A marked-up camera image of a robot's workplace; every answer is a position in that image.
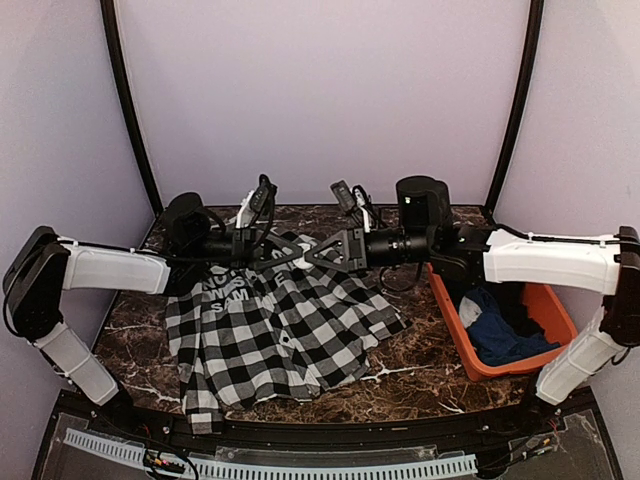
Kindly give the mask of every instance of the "plaid shirt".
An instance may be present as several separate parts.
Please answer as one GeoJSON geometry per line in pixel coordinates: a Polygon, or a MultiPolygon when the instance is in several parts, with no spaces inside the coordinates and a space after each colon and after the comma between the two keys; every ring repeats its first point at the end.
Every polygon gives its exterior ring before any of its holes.
{"type": "MultiPolygon", "coordinates": [[[[307,236],[283,237],[315,245],[307,236]]],[[[170,298],[166,313],[182,409],[195,434],[220,431],[221,406],[311,400],[357,380],[369,369],[366,351],[406,327],[359,278],[290,263],[260,273],[214,267],[190,294],[170,298]]]]}

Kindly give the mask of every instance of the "marble surface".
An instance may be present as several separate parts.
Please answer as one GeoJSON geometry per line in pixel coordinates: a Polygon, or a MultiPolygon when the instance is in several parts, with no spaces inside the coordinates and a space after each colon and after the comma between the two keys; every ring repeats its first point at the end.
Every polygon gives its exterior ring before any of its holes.
{"type": "MultiPolygon", "coordinates": [[[[223,218],[236,208],[215,211],[223,218]]],[[[394,208],[384,218],[396,222],[394,208]]],[[[484,224],[479,209],[454,207],[458,222],[484,224]]],[[[324,239],[352,226],[335,206],[281,206],[275,225],[324,239]]],[[[154,228],[147,247],[158,248],[161,228],[154,228]]],[[[414,276],[415,266],[389,272],[385,280],[398,287],[414,276]]],[[[367,278],[377,285],[378,272],[367,278]]],[[[411,320],[412,326],[369,353],[371,371],[351,385],[322,394],[312,402],[274,399],[248,411],[229,411],[227,418],[260,422],[344,423],[413,420],[474,412],[517,403],[526,376],[471,382],[460,363],[453,340],[423,273],[418,286],[406,293],[384,291],[385,297],[411,320]]],[[[164,330],[166,299],[122,292],[95,353],[122,382],[137,406],[179,413],[180,392],[176,366],[164,330]]]]}

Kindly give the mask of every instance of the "blue cloth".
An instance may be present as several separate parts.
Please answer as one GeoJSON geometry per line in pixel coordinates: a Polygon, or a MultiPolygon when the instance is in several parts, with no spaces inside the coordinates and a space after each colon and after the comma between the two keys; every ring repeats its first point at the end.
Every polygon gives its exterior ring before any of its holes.
{"type": "Polygon", "coordinates": [[[559,343],[549,344],[541,333],[530,337],[517,335],[502,318],[498,303],[484,288],[478,287],[465,296],[482,310],[478,319],[467,328],[467,334],[485,365],[497,367],[517,362],[560,346],[559,343]]]}

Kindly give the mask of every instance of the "white wall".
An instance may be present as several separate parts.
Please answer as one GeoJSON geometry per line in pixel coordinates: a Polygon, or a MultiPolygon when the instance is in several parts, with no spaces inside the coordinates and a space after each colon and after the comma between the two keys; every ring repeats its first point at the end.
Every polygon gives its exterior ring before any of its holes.
{"type": "Polygon", "coordinates": [[[129,79],[163,201],[237,204],[259,173],[283,203],[362,183],[446,180],[483,203],[528,0],[119,1],[129,79]]]}
{"type": "MultiPolygon", "coordinates": [[[[547,2],[531,91],[496,217],[538,232],[640,229],[640,4],[547,2]]],[[[569,289],[579,326],[600,299],[569,289]]],[[[640,354],[592,380],[625,478],[640,475],[640,354]]]]}
{"type": "MultiPolygon", "coordinates": [[[[151,222],[121,118],[98,0],[15,0],[0,15],[0,273],[38,225],[137,245],[151,222]]],[[[65,294],[91,341],[112,294],[65,294]]],[[[0,327],[3,479],[30,478],[62,382],[0,327]]]]}

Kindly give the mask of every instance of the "black metal frame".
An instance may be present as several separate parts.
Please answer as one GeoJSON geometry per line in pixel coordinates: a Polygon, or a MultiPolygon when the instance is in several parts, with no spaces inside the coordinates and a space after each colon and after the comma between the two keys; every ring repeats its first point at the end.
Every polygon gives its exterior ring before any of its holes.
{"type": "MultiPolygon", "coordinates": [[[[140,124],[136,115],[133,104],[133,97],[127,79],[127,71],[125,67],[124,57],[122,54],[122,44],[118,33],[118,19],[115,11],[114,0],[100,0],[102,6],[102,16],[104,21],[104,30],[109,47],[109,55],[111,57],[111,66],[113,76],[120,97],[120,106],[127,124],[129,139],[133,147],[133,151],[140,170],[140,176],[144,183],[147,197],[156,215],[162,213],[163,204],[158,193],[158,186],[153,177],[153,171],[149,163],[144,141],[140,132],[140,124]]],[[[527,24],[527,33],[525,37],[524,48],[522,52],[522,61],[520,63],[520,72],[511,106],[511,113],[507,123],[502,149],[496,169],[491,181],[489,194],[483,206],[483,213],[489,220],[493,218],[493,212],[498,203],[500,192],[504,186],[507,176],[507,170],[513,156],[518,131],[522,122],[524,106],[527,101],[529,92],[529,84],[531,83],[531,74],[533,72],[533,64],[535,62],[536,50],[538,46],[538,38],[540,36],[540,25],[542,23],[542,12],[544,8],[544,0],[531,0],[529,8],[529,21],[527,24]]]]}
{"type": "Polygon", "coordinates": [[[104,23],[104,33],[107,39],[107,47],[109,48],[109,57],[111,58],[111,68],[113,70],[113,78],[116,82],[118,97],[120,98],[120,108],[129,132],[129,140],[133,147],[133,153],[136,157],[138,170],[142,177],[142,183],[147,192],[147,198],[153,209],[153,213],[158,216],[164,210],[158,186],[153,178],[153,171],[149,163],[149,157],[144,147],[144,140],[140,131],[140,124],[133,104],[131,89],[129,88],[129,80],[127,78],[127,69],[122,54],[122,44],[120,43],[120,35],[118,33],[118,18],[116,15],[113,0],[100,0],[102,7],[102,21],[104,23]]]}
{"type": "Polygon", "coordinates": [[[522,115],[524,106],[527,103],[527,94],[529,93],[529,84],[531,83],[531,75],[533,73],[533,64],[536,59],[536,51],[538,49],[538,39],[540,37],[540,26],[542,25],[542,12],[544,10],[544,0],[531,0],[529,7],[529,22],[527,24],[527,33],[524,41],[524,50],[522,52],[522,62],[520,63],[520,72],[518,73],[518,82],[516,83],[516,91],[513,95],[513,104],[511,105],[511,114],[507,122],[507,131],[502,142],[502,149],[496,164],[496,170],[493,173],[489,194],[484,204],[486,214],[493,216],[493,212],[498,204],[500,192],[507,178],[509,164],[513,157],[513,149],[516,145],[520,124],[522,123],[522,115]]]}
{"type": "MultiPolygon", "coordinates": [[[[193,435],[186,419],[181,415],[135,408],[136,414],[150,425],[152,437],[177,449],[191,452],[214,452],[218,446],[230,446],[258,450],[286,451],[366,451],[399,447],[436,445],[438,453],[463,450],[475,453],[480,463],[508,452],[508,442],[521,435],[499,436],[483,430],[484,425],[495,424],[505,416],[513,415],[517,406],[502,407],[483,412],[466,413],[448,417],[426,418],[402,422],[365,424],[278,424],[228,420],[226,430],[220,435],[193,435]],[[159,433],[162,425],[170,426],[170,433],[159,433]]],[[[95,409],[89,400],[79,393],[61,391],[49,418],[32,480],[42,473],[49,445],[60,413],[67,413],[89,420],[94,431],[122,436],[100,417],[92,418],[95,409]]],[[[562,416],[591,410],[600,430],[609,464],[616,480],[622,480],[622,472],[606,425],[590,387],[576,390],[563,403],[562,416]]],[[[560,418],[560,428],[564,421],[560,418]]],[[[539,433],[551,432],[543,427],[539,433]]]]}

